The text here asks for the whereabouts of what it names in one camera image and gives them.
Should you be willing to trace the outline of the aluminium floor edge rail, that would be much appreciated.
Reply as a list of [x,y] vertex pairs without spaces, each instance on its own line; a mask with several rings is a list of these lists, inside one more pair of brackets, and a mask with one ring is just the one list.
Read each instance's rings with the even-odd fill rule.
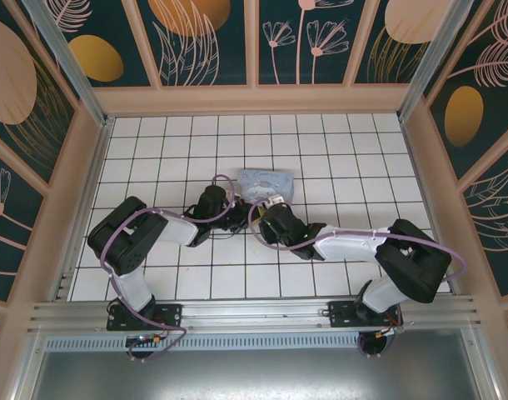
[[414,115],[401,127],[433,237],[439,244],[455,250],[448,211],[454,194],[453,172],[441,137],[428,117]]
[[52,281],[48,297],[49,302],[65,302],[70,296],[71,282],[75,274],[74,271],[78,268],[82,242],[91,217],[102,163],[106,156],[114,122],[114,118],[107,118],[104,124],[99,127],[87,163],[82,165],[82,181],[58,260],[56,275]]

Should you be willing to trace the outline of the blue cartoon tin box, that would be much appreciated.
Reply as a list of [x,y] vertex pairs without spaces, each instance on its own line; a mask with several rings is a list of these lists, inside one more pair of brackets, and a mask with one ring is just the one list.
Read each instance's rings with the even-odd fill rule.
[[292,172],[243,169],[238,173],[239,194],[247,203],[280,195],[286,203],[292,203],[294,196],[294,175]]

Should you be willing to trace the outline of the aluminium corner post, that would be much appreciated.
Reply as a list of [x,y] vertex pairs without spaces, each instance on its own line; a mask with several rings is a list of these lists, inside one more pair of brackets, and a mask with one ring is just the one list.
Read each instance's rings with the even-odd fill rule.
[[434,72],[439,68],[456,35],[467,20],[474,2],[475,0],[453,0],[447,9],[397,108],[396,114],[401,125],[406,123],[414,111]]
[[49,48],[57,57],[62,69],[67,74],[69,81],[76,89],[80,99],[90,112],[93,120],[101,128],[106,125],[111,125],[114,120],[102,109],[91,84],[68,46],[67,40],[52,19],[51,13],[47,9],[47,5],[43,0],[22,0],[22,3],[27,9],[31,19],[37,24],[39,32],[42,34]]

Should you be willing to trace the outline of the small circuit board with LEDs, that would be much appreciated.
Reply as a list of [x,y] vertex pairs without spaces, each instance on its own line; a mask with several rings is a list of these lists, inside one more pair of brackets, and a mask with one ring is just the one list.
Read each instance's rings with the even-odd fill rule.
[[128,336],[125,346],[155,347],[156,343],[159,343],[161,340],[162,336],[156,334]]

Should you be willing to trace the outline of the long aluminium mounting rail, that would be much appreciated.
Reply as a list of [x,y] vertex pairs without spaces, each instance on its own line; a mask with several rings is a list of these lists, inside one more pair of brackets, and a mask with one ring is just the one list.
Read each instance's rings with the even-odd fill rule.
[[[328,297],[182,301],[189,333],[290,333],[327,330]],[[466,328],[481,324],[473,299],[440,294],[432,303],[404,302],[404,328]],[[105,334],[107,302],[43,302],[32,308],[27,333]]]

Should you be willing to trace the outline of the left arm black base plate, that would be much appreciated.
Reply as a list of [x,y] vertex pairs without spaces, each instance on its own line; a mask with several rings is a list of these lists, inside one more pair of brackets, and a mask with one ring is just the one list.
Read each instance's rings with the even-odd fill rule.
[[[113,304],[108,309],[106,330],[110,332],[152,331],[158,327],[135,317],[124,304]],[[150,304],[141,310],[141,315],[161,325],[179,327],[182,320],[181,304]]]

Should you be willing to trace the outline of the grey metal sheet panel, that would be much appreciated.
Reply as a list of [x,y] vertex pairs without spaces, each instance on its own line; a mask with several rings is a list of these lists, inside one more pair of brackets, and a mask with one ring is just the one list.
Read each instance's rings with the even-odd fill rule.
[[380,356],[352,347],[122,352],[39,348],[15,400],[507,400],[472,332],[413,331]]

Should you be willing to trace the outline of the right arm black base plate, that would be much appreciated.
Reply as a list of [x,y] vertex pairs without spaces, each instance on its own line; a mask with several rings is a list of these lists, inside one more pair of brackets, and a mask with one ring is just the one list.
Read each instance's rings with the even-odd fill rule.
[[389,307],[385,312],[374,312],[353,301],[332,301],[322,315],[329,319],[332,328],[388,328],[390,325],[403,325],[398,306]]

